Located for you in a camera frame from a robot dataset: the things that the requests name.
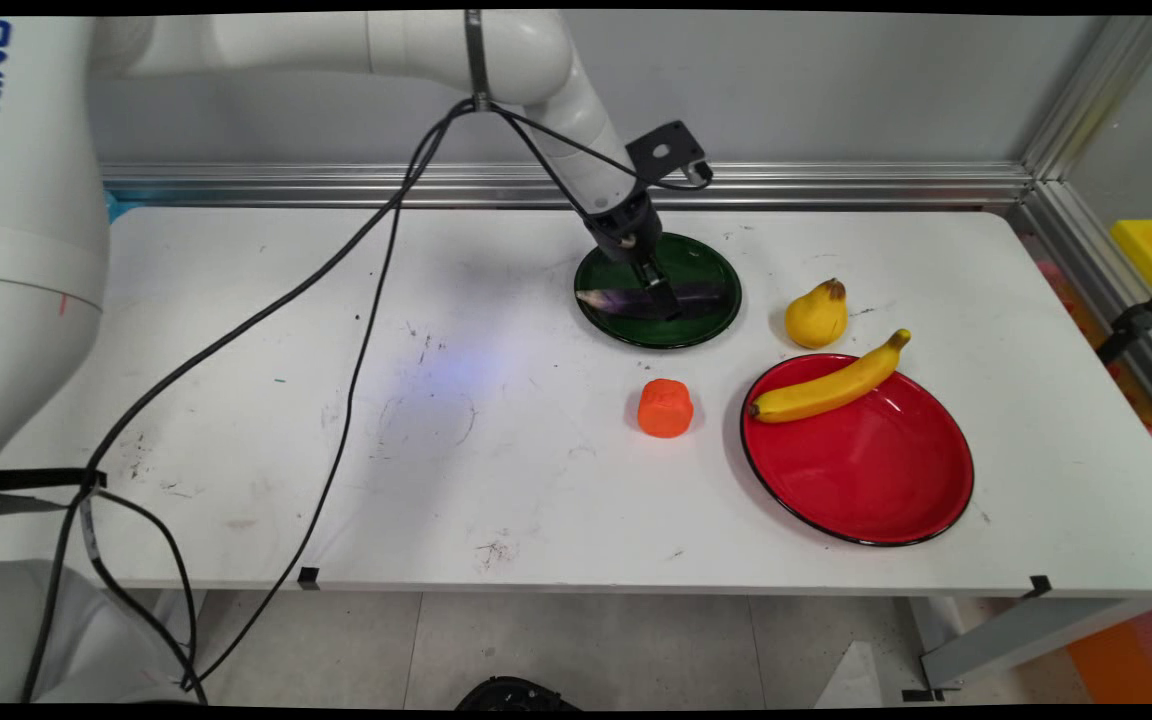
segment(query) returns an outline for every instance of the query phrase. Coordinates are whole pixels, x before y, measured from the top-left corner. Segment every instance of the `toy fruit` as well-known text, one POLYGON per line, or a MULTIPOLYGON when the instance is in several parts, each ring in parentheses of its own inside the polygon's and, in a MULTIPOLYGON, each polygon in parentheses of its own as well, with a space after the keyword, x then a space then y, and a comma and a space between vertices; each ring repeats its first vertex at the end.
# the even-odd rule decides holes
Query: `toy fruit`
POLYGON ((691 425, 687 386, 660 378, 646 384, 639 397, 639 427, 652 437, 679 437, 691 425))
POLYGON ((851 365, 813 381, 764 392, 750 402, 749 414, 763 423, 788 423, 849 404, 896 372, 900 348, 905 347, 909 338, 909 331, 896 331, 890 340, 870 350, 851 365))
POLYGON ((785 310, 785 332, 810 350, 836 341, 846 329, 847 290, 838 278, 819 283, 785 310))

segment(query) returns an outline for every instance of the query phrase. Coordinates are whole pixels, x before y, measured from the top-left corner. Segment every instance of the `floor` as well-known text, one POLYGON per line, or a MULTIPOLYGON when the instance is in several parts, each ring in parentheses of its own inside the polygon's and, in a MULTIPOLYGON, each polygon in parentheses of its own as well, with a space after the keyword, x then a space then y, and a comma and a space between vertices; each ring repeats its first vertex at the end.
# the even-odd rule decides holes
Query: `floor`
MULTIPOLYGON (((202 665, 259 592, 210 592, 202 665)), ((283 592, 206 682, 218 705, 449 710, 516 675, 582 710, 812 707, 852 641, 882 704, 922 688, 899 598, 283 592)), ((1063 650, 947 694, 948 705, 1084 703, 1063 650)))

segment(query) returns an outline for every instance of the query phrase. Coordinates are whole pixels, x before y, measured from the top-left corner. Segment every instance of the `pear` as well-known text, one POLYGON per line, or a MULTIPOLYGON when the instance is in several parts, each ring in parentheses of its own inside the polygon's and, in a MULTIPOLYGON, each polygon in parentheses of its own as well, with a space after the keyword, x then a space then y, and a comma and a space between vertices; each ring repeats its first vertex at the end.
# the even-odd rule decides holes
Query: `pear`
POLYGON ((847 290, 838 278, 819 283, 785 310, 785 332, 809 350, 825 347, 847 329, 847 290))

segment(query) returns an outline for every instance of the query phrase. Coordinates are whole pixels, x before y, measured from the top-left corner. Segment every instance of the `table surface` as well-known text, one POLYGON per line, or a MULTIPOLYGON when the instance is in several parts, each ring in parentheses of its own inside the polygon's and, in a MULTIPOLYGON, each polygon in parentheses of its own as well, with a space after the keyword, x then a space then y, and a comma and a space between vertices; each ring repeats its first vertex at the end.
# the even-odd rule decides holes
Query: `table surface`
MULTIPOLYGON (((0 468, 82 465, 150 384, 306 276, 369 214, 120 218, 96 348, 0 468)), ((570 213, 403 214, 344 458, 301 560, 320 588, 1020 596, 1040 574, 1052 597, 1152 596, 1151 438, 1005 220, 662 220, 723 252, 744 285, 735 323, 685 350, 630 347, 582 318, 573 272, 593 243, 570 213), (909 328, 901 372, 972 448, 972 502, 933 541, 874 548, 820 533, 768 497, 742 454, 750 384, 804 354, 785 336, 787 302, 832 276, 856 316, 827 350, 859 355, 909 328), (653 378, 690 387, 685 435, 636 429, 653 378)), ((267 588, 291 559, 338 447, 387 230, 164 393, 104 461, 109 488, 173 529, 197 588, 267 588)), ((96 502, 116 577, 177 585, 156 530, 96 502)), ((50 558, 59 521, 0 518, 0 560, 50 558)), ((69 561, 90 574, 78 536, 69 561)))

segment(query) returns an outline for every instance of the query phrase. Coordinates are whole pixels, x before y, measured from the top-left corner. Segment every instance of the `orange cube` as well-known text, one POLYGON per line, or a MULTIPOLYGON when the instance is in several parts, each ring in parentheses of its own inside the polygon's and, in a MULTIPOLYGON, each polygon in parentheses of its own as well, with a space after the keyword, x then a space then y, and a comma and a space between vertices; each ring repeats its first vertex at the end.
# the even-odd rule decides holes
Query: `orange cube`
POLYGON ((691 425, 691 395, 679 381, 659 378, 639 397, 639 427, 652 437, 679 437, 691 425))

